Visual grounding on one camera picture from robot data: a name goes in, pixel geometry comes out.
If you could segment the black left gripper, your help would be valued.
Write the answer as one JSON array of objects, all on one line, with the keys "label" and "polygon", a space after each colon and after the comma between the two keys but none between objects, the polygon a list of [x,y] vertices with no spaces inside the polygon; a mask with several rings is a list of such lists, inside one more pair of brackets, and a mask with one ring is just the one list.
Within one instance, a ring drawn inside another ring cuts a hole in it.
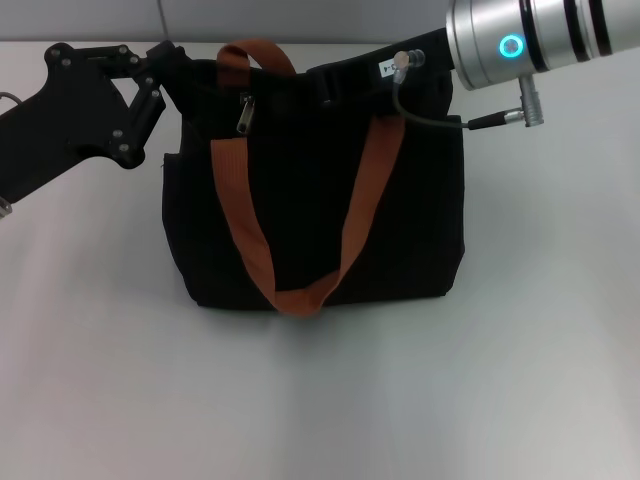
[{"label": "black left gripper", "polygon": [[[187,80],[190,59],[163,41],[135,54],[127,45],[76,49],[66,43],[44,55],[47,78],[34,96],[1,115],[1,199],[17,203],[92,157],[124,169],[145,159],[145,145],[166,108],[157,80]],[[135,79],[130,105],[115,79]]]}]

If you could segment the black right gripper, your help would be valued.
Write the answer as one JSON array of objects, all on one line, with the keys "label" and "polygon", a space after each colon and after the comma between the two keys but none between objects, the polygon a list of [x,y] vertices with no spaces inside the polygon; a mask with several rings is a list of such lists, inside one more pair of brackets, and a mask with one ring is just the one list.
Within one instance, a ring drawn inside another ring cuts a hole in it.
[{"label": "black right gripper", "polygon": [[395,86],[424,86],[454,69],[444,28],[294,76],[254,75],[257,119],[296,119],[343,103],[389,94]]}]

